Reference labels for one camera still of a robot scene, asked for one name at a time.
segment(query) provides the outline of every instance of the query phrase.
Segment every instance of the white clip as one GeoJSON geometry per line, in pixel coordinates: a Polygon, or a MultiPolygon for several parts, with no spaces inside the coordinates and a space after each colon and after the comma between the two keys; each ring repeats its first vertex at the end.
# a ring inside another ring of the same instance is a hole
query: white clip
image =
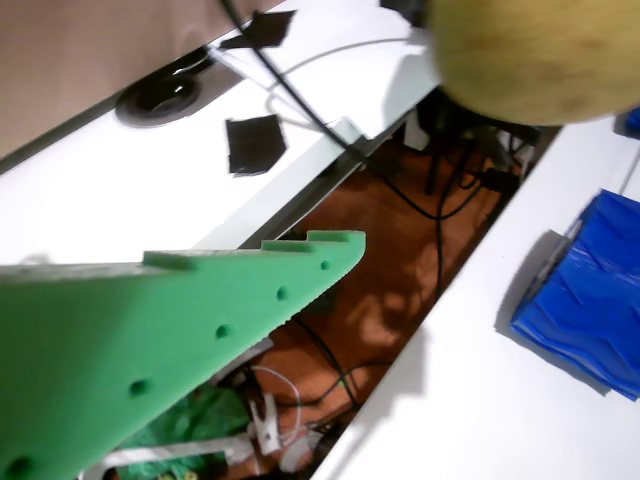
{"type": "Polygon", "coordinates": [[[258,445],[263,455],[277,452],[282,448],[280,443],[280,432],[278,431],[278,411],[273,394],[267,393],[264,396],[264,420],[258,415],[258,409],[253,401],[249,402],[251,416],[256,428],[258,445]]]}

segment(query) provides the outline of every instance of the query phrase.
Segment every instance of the brown floor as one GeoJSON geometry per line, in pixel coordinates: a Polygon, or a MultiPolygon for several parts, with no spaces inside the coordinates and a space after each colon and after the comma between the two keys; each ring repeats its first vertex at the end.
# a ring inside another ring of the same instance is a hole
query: brown floor
{"type": "MultiPolygon", "coordinates": [[[[426,196],[422,189],[429,159],[389,144],[381,150],[385,161],[390,158],[389,153],[401,158],[402,172],[394,177],[394,183],[435,214],[438,192],[450,175],[450,165],[441,168],[436,194],[426,196]]],[[[456,189],[445,212],[459,205],[468,193],[456,189]]],[[[496,199],[496,194],[483,190],[460,214],[444,222],[446,281],[482,238],[483,221],[496,199]]],[[[365,231],[367,251],[339,283],[335,310],[330,314],[305,313],[301,318],[328,344],[345,370],[372,360],[393,361],[433,305],[437,261],[434,222],[414,212],[365,170],[352,175],[297,227],[299,231],[313,229],[365,231]]],[[[295,322],[283,325],[271,338],[275,348],[259,364],[292,380],[303,398],[321,395],[336,380],[335,371],[295,322]]],[[[354,372],[359,402],[371,394],[386,368],[375,366],[354,372]]],[[[281,380],[268,373],[259,373],[258,378],[265,392],[293,400],[292,392],[281,380]]],[[[336,388],[318,407],[303,409],[303,422],[340,412],[349,405],[345,389],[336,388]]],[[[283,409],[281,431],[289,431],[293,422],[293,409],[283,409]]],[[[260,464],[263,472],[268,471],[276,459],[262,458],[260,464]]],[[[233,468],[229,478],[243,478],[254,472],[252,461],[233,468]]]]}

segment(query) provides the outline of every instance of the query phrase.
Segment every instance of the yellow fruit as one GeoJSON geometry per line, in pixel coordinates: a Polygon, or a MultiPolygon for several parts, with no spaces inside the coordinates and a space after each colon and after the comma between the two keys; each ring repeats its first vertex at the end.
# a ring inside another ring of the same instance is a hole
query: yellow fruit
{"type": "Polygon", "coordinates": [[[640,103],[640,0],[431,0],[436,62],[471,110],[558,125],[640,103]]]}

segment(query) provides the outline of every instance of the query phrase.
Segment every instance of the blue object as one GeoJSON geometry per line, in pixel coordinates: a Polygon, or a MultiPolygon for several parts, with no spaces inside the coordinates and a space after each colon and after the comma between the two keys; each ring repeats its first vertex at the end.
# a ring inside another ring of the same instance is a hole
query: blue object
{"type": "Polygon", "coordinates": [[[640,108],[631,110],[625,125],[630,130],[640,131],[640,108]]]}
{"type": "Polygon", "coordinates": [[[640,203],[602,191],[511,328],[613,390],[640,396],[640,203]]]}

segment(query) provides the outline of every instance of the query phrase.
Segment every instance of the black square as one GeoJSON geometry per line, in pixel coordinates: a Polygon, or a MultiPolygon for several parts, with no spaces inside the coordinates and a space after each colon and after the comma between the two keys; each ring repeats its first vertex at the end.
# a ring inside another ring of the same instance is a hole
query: black square
{"type": "Polygon", "coordinates": [[[227,120],[229,173],[268,172],[287,151],[277,115],[234,122],[227,120]]]}
{"type": "MultiPolygon", "coordinates": [[[[244,29],[247,37],[256,48],[279,47],[289,31],[289,24],[295,15],[291,12],[260,13],[254,12],[251,24],[244,29]]],[[[251,43],[243,35],[238,35],[220,43],[220,48],[250,48],[251,43]]]]}

